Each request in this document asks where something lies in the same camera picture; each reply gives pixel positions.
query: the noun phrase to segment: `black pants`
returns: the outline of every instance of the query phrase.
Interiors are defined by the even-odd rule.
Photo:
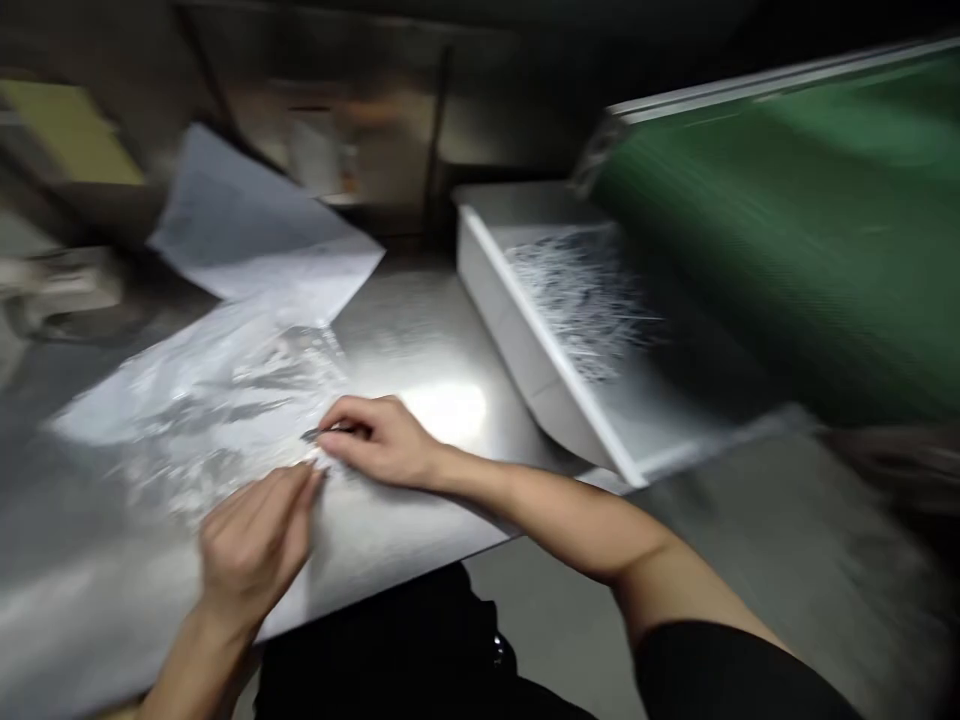
[[[269,641],[257,718],[590,717],[517,677],[498,639],[496,605],[450,565]]]

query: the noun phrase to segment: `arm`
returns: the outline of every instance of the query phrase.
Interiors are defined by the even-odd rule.
[[[392,485],[456,495],[523,529],[545,550],[608,585],[635,644],[670,620],[709,620],[783,644],[686,543],[642,510],[570,478],[470,455],[430,437],[396,398],[341,398],[320,422],[328,454]]]
[[[204,519],[203,590],[139,720],[210,718],[243,656],[306,562],[319,474],[301,463],[244,486]]]

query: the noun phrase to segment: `floor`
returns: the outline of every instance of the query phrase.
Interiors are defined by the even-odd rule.
[[[687,539],[866,720],[938,717],[946,576],[856,476],[806,437],[768,440],[631,500]],[[521,675],[600,720],[643,718],[616,607],[523,538],[466,562]],[[252,717],[244,693],[237,718]]]

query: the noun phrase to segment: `green machine cover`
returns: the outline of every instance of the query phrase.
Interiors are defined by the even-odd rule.
[[[631,127],[593,200],[835,425],[960,417],[960,57]]]

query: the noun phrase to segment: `black shirt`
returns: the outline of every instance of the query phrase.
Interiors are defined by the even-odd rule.
[[[496,615],[457,565],[280,636],[266,645],[257,718],[592,718],[494,662]],[[795,657],[725,625],[656,627],[634,664],[650,720],[858,718]]]

